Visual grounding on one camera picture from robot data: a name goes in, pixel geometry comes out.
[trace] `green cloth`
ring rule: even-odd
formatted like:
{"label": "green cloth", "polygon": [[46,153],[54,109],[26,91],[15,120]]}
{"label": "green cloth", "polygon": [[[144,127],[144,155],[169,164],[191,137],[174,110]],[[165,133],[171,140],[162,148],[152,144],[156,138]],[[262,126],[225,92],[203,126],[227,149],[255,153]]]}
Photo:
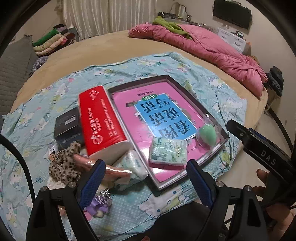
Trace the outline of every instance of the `green cloth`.
{"label": "green cloth", "polygon": [[167,22],[162,17],[155,18],[152,25],[161,25],[174,34],[183,35],[187,39],[191,38],[189,33],[183,31],[183,29],[179,25],[174,22]]}
{"label": "green cloth", "polygon": [[41,44],[44,44],[47,40],[51,39],[53,36],[55,36],[56,34],[59,34],[58,30],[55,28],[53,30],[51,30],[50,32],[48,32],[47,34],[45,34],[43,37],[41,37],[40,39],[38,39],[36,42],[33,43],[33,47],[39,46]]}

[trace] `pink comforter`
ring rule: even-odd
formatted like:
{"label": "pink comforter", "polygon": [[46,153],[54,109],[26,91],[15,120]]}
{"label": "pink comforter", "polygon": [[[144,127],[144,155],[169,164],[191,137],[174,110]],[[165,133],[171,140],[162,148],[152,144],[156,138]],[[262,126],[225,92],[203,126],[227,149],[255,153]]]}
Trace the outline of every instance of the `pink comforter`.
{"label": "pink comforter", "polygon": [[160,25],[144,23],[129,31],[134,38],[152,38],[183,49],[186,52],[215,64],[235,78],[257,98],[262,95],[262,83],[267,82],[263,69],[251,58],[240,54],[218,35],[194,25],[180,25],[193,40],[174,34]]}

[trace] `white cabinet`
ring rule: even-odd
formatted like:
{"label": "white cabinet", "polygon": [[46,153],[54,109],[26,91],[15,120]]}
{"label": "white cabinet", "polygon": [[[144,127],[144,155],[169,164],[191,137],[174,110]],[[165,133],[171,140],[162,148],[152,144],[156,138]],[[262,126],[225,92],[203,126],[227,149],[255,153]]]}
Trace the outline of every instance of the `white cabinet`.
{"label": "white cabinet", "polygon": [[250,48],[249,43],[247,43],[245,40],[222,28],[219,28],[218,36],[222,38],[226,43],[229,43],[241,54],[246,53]]}

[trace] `gray cushion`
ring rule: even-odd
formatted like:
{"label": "gray cushion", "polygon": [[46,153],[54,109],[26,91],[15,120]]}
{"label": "gray cushion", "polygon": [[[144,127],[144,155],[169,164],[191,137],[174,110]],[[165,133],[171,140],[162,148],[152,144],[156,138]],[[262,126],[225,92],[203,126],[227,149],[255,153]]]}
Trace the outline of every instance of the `gray cushion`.
{"label": "gray cushion", "polygon": [[32,37],[24,36],[7,46],[0,58],[0,118],[10,112],[18,91],[27,81],[37,59]]}

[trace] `black box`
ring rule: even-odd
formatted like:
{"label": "black box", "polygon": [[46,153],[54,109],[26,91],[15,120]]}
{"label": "black box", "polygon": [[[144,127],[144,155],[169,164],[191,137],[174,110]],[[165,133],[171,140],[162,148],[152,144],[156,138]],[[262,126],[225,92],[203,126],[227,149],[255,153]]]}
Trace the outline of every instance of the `black box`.
{"label": "black box", "polygon": [[56,118],[54,138],[59,150],[66,149],[73,141],[78,141],[81,146],[84,146],[78,107]]}

